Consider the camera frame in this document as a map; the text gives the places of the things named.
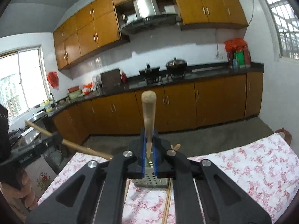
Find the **metal bolt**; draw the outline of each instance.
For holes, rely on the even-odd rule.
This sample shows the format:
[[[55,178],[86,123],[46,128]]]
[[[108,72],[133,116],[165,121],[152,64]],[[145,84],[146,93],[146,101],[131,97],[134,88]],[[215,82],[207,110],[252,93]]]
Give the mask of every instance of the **metal bolt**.
[[[97,161],[92,160],[87,163],[87,166],[89,166],[90,168],[93,168],[93,167],[97,166],[97,164],[98,164]]]
[[[212,165],[212,162],[208,159],[204,159],[202,160],[202,165],[204,165],[205,167],[210,167]]]
[[[168,156],[175,156],[175,155],[176,155],[176,151],[175,151],[175,150],[168,150],[168,151],[166,152],[166,154],[167,154]]]
[[[124,152],[123,152],[123,155],[124,155],[125,157],[129,157],[129,156],[132,156],[132,155],[133,155],[133,152],[130,151],[130,150],[127,150],[127,151],[124,151]]]

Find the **gray ceiling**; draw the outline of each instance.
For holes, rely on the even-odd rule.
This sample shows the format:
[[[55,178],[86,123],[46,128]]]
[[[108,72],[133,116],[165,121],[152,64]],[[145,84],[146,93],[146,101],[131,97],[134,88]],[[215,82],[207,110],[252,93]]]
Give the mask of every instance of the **gray ceiling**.
[[[53,32],[66,10],[78,1],[11,0],[0,18],[0,37],[20,33]]]

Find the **window frame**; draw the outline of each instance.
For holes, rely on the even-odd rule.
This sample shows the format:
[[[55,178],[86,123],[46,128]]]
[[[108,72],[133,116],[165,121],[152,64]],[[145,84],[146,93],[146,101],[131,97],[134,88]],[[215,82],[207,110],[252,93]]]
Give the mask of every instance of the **window frame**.
[[[18,66],[19,66],[19,75],[20,75],[20,85],[21,85],[21,88],[22,88],[22,91],[23,91],[23,95],[24,95],[24,98],[25,98],[25,102],[26,102],[26,106],[27,106],[27,110],[25,112],[23,112],[22,114],[20,114],[20,115],[14,117],[13,119],[11,119],[9,121],[9,125],[13,124],[18,118],[22,117],[24,114],[30,112],[31,110],[37,108],[37,106],[38,106],[38,105],[36,105],[36,106],[34,106],[32,108],[29,108],[29,106],[28,106],[27,99],[26,99],[25,92],[24,92],[23,83],[22,83],[22,78],[21,78],[20,60],[19,60],[19,53],[20,52],[25,52],[25,51],[35,50],[35,49],[38,50],[39,68],[40,68],[41,77],[42,77],[43,84],[44,84],[44,90],[46,92],[47,98],[50,99],[50,88],[49,88],[49,85],[48,85],[48,82],[47,82],[47,79],[46,79],[46,71],[45,71],[44,62],[43,62],[43,59],[42,59],[42,56],[41,56],[42,55],[41,46],[21,48],[21,49],[13,50],[13,51],[6,52],[6,53],[3,53],[3,54],[0,55],[0,59],[4,58],[4,57],[7,57],[7,56],[10,56],[10,55],[14,55],[14,54],[18,55]]]
[[[264,8],[264,12],[265,12],[268,24],[271,25],[271,26],[269,26],[269,28],[270,28],[271,36],[272,36],[272,40],[273,40],[275,57],[277,58],[277,60],[284,60],[284,61],[288,61],[288,62],[298,63],[299,60],[297,60],[295,58],[283,56],[283,46],[282,46],[282,41],[281,41],[281,37],[280,37],[281,32],[279,32],[279,30],[278,30],[278,26],[277,26],[275,18],[274,18],[274,13],[272,12],[270,4],[268,3],[267,0],[259,0],[259,1]],[[295,16],[297,16],[297,18],[298,18],[298,15],[297,15],[298,7],[297,6],[294,7],[293,1],[289,1],[289,0],[286,0],[286,1],[293,9]]]

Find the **tablecloth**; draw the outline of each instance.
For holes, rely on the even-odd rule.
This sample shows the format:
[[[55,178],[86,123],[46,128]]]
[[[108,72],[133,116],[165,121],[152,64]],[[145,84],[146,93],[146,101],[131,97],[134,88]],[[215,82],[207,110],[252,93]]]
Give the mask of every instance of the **tablecloth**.
[[[272,223],[286,210],[299,189],[299,159],[277,133],[246,146],[189,159],[211,160],[269,213]],[[76,153],[38,204],[90,160],[105,161]],[[161,223],[166,193],[166,189],[138,188],[131,182],[122,223]],[[175,224],[173,195],[167,220],[167,223]]]

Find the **human hand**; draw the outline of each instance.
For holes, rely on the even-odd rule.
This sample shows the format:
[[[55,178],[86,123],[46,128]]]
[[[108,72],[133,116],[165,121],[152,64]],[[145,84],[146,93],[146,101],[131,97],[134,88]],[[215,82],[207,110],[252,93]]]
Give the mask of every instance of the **human hand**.
[[[6,183],[2,183],[2,190],[5,195],[8,195],[15,199],[20,199],[20,198],[26,197],[24,205],[26,208],[29,208],[30,210],[32,210],[37,207],[37,198],[35,197],[35,193],[32,189],[31,180],[29,179],[26,171],[23,171],[21,181],[22,181],[23,187],[20,190],[17,190],[16,188],[14,188]]]

